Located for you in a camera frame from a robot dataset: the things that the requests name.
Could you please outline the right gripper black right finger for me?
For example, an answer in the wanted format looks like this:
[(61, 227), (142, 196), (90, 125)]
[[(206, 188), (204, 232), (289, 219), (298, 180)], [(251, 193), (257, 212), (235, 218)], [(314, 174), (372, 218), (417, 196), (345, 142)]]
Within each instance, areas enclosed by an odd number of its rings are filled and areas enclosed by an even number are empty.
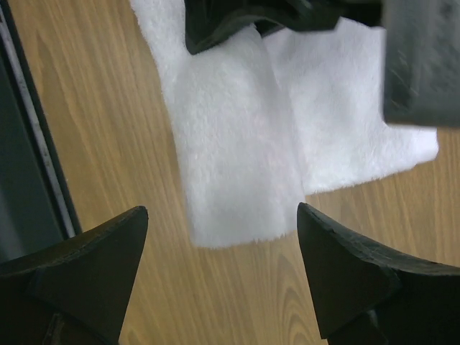
[(298, 241), (328, 344), (458, 344), (459, 268), (346, 228), (307, 203)]

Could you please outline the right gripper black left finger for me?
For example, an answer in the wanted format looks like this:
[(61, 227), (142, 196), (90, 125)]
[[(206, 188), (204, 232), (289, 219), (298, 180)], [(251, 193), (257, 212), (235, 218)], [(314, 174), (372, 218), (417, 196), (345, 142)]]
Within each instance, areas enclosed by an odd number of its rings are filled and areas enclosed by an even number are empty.
[(117, 344), (147, 228), (137, 206), (1, 264), (1, 343)]

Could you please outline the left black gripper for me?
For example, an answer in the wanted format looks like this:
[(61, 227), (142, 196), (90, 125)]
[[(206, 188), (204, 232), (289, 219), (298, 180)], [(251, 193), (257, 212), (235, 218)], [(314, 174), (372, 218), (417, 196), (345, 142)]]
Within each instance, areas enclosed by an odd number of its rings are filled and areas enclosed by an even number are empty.
[(196, 55), (253, 24), (265, 37), (280, 29), (323, 32), (341, 18), (380, 25), (382, 1), (210, 0), (185, 1), (185, 46)]

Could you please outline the white towel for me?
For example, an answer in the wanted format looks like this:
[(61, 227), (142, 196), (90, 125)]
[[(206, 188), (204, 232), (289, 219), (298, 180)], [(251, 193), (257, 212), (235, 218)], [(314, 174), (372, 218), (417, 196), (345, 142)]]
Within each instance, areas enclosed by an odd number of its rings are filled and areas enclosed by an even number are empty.
[(306, 196), (434, 160), (434, 128), (381, 112), (385, 31), (341, 19), (330, 33), (248, 26), (197, 55), (181, 1), (133, 1), (171, 120), (188, 228), (199, 247), (273, 240)]

